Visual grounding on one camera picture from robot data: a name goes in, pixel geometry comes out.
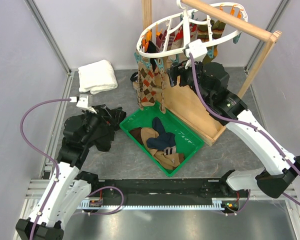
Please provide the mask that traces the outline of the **white oval sock hanger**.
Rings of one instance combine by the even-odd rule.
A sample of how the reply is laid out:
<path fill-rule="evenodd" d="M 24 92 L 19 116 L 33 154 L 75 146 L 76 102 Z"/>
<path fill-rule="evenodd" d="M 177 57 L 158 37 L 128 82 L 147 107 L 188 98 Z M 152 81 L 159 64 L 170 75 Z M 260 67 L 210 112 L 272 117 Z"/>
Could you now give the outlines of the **white oval sock hanger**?
<path fill-rule="evenodd" d="M 188 9 L 177 2 L 182 12 L 169 15 L 146 27 L 136 43 L 139 55 L 145 58 L 158 59 L 184 53 L 188 55 L 192 49 L 202 50 L 200 56 L 210 59 L 218 55 L 217 46 L 228 41 L 236 44 L 242 31 L 234 27 L 234 31 L 224 35 L 228 25 L 224 20 L 207 13 L 204 20 L 197 20 L 197 8 Z"/>

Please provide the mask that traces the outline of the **teal clothes peg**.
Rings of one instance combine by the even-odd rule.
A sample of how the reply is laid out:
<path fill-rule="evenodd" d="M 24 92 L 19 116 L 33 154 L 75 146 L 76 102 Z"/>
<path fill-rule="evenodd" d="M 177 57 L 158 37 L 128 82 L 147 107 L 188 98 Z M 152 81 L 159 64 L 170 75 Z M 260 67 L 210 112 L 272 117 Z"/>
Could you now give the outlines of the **teal clothes peg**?
<path fill-rule="evenodd" d="M 155 64 L 157 65 L 157 67 L 159 69 L 159 72 L 161 74 L 163 74 L 165 72 L 165 66 L 164 66 L 163 58 L 162 57 L 155 58 L 154 61 L 155 61 Z"/>

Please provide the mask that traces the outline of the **navy blue sock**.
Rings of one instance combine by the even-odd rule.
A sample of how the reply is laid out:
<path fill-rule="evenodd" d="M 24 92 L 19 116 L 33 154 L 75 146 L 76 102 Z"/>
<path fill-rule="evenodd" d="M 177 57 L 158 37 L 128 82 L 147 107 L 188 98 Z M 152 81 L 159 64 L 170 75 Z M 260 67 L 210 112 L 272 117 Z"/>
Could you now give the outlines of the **navy blue sock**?
<path fill-rule="evenodd" d="M 155 117 L 152 120 L 152 129 L 158 133 L 158 136 L 150 137 L 146 140 L 148 148 L 163 151 L 168 147 L 176 146 L 175 134 L 172 132 L 166 132 L 161 120 L 158 117 Z"/>

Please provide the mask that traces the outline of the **brown striped sock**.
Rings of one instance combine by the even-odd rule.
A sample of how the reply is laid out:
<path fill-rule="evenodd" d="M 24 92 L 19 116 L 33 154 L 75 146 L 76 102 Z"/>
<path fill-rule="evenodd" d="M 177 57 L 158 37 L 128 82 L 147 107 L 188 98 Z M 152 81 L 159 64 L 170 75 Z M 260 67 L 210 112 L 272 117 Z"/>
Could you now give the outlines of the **brown striped sock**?
<path fill-rule="evenodd" d="M 177 148 L 176 146 L 172 146 L 172 147 L 167 147 L 163 150 L 163 153 L 165 155 L 172 155 L 172 154 L 175 154 L 177 151 Z"/>

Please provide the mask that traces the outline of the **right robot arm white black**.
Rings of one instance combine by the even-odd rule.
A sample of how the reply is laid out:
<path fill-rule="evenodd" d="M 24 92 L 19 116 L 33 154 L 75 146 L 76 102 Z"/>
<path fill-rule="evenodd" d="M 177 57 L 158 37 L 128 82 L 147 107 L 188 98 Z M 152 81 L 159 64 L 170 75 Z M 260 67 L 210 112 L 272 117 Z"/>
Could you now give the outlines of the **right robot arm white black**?
<path fill-rule="evenodd" d="M 255 170 L 230 170 L 222 176 L 219 191 L 225 197 L 239 190 L 261 190 L 277 199 L 300 175 L 300 155 L 282 147 L 259 124 L 244 101 L 227 89 L 230 75 L 222 64 L 190 61 L 173 63 L 167 70 L 174 86 L 189 86 L 209 115 L 237 135 L 258 157 L 263 167 Z"/>

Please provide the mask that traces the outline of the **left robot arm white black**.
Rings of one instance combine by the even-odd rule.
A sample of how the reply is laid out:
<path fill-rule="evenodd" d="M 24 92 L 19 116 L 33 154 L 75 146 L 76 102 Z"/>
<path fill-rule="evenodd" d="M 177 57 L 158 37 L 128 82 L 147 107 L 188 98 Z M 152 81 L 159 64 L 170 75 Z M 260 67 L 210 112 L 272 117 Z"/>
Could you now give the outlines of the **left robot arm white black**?
<path fill-rule="evenodd" d="M 81 168 L 96 140 L 104 137 L 109 122 L 86 111 L 69 117 L 64 124 L 62 145 L 52 177 L 40 201 L 15 229 L 22 240 L 61 240 L 71 216 L 87 197 L 100 191 L 99 177 Z"/>

